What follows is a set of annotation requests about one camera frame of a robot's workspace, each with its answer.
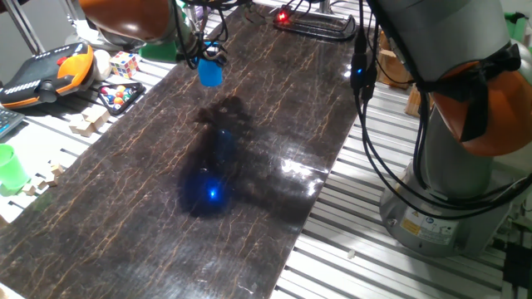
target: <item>keyboard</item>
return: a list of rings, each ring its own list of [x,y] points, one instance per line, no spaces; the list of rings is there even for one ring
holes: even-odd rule
[[[15,128],[24,119],[24,114],[0,108],[0,138]]]

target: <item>wooden block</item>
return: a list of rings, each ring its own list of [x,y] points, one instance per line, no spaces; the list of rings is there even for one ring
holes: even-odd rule
[[[42,178],[36,177],[32,179],[32,185],[36,186],[39,190],[43,190],[47,186],[47,182]]]
[[[434,101],[431,96],[429,96],[429,101],[431,107],[434,105]],[[412,87],[410,95],[408,96],[408,102],[406,103],[405,113],[415,117],[419,117],[419,107],[421,105],[421,94],[416,88],[416,84]]]
[[[89,115],[89,117],[87,117],[85,121],[88,121],[93,124],[95,130],[99,130],[105,124],[105,121],[100,116],[94,114]]]
[[[70,120],[70,123],[68,124],[68,127],[74,134],[80,134],[80,132],[77,130],[77,126],[83,121],[83,116],[81,115],[74,115],[72,119]]]
[[[382,69],[395,81],[397,82],[407,82],[412,79],[410,73],[402,65],[401,61],[397,58],[394,52],[388,50],[381,50],[379,52],[379,63],[382,66]],[[377,69],[377,80],[389,86],[395,86],[402,89],[407,89],[410,84],[397,84],[394,81],[388,79],[388,77],[381,71],[379,67]]]
[[[92,123],[96,130],[99,130],[111,117],[105,107],[93,107],[88,111],[86,121]]]
[[[110,118],[111,114],[109,114],[109,110],[106,107],[97,107],[93,108],[95,109],[95,114],[100,116],[103,119],[103,122],[106,123]]]
[[[55,164],[52,164],[51,172],[53,173],[53,175],[58,176],[58,175],[63,174],[65,170],[63,170],[63,168],[61,167],[59,163],[55,163]]]
[[[8,224],[9,223],[7,223],[6,219],[4,219],[2,215],[0,215],[0,228],[3,228],[7,226]],[[2,290],[0,290],[0,299],[2,299]]]
[[[386,37],[386,34],[384,34],[384,31],[381,30],[381,35],[379,36],[379,48],[381,50],[388,50],[391,51],[390,43],[388,42],[388,38]]]
[[[50,187],[56,187],[57,186],[57,176],[54,174],[50,174],[47,176],[46,183]]]
[[[93,109],[91,107],[87,107],[84,109],[84,111],[81,112],[81,115],[83,115],[83,120],[86,120],[86,118],[91,116],[92,114]]]
[[[35,189],[35,186],[33,186],[32,184],[25,184],[24,187],[22,187],[22,191],[27,196],[33,196],[33,195],[35,195],[35,191],[37,191],[37,190]]]
[[[80,133],[81,136],[91,137],[91,134],[96,132],[94,124],[89,121],[82,121],[77,127],[76,130]]]

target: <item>wooden box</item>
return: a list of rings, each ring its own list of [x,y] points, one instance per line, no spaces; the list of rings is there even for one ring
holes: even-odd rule
[[[388,50],[381,50],[379,52],[379,63],[382,66],[382,69],[394,80],[397,82],[407,82],[412,80],[410,73],[402,65],[401,61],[394,52]],[[389,86],[395,86],[402,89],[407,89],[410,84],[397,84],[394,81],[388,79],[388,77],[381,71],[381,68],[377,68],[377,81]]]
[[[431,96],[429,96],[429,101],[431,107],[434,105],[434,101]],[[416,88],[416,84],[412,87],[410,95],[408,96],[408,102],[406,103],[405,113],[415,117],[419,117],[419,107],[421,105],[421,94]]]
[[[381,30],[381,35],[379,36],[379,48],[381,50],[388,50],[391,51],[390,43],[388,43],[388,39],[386,37],[386,34],[384,34],[384,31]]]

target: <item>green object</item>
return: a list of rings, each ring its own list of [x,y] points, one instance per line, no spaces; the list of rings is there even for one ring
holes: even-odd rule
[[[139,55],[153,61],[175,62],[177,47],[174,42],[168,42],[162,45],[147,44],[139,50]]]
[[[30,179],[11,145],[0,145],[0,181],[9,190],[20,190]]]
[[[515,39],[517,42],[523,42],[527,25],[526,18],[515,19],[516,17],[515,13],[505,12],[506,28],[508,28],[510,38]]]

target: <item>blue object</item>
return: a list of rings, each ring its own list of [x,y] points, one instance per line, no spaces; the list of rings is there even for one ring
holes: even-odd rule
[[[199,59],[199,81],[204,86],[214,87],[222,84],[222,68],[214,61]]]

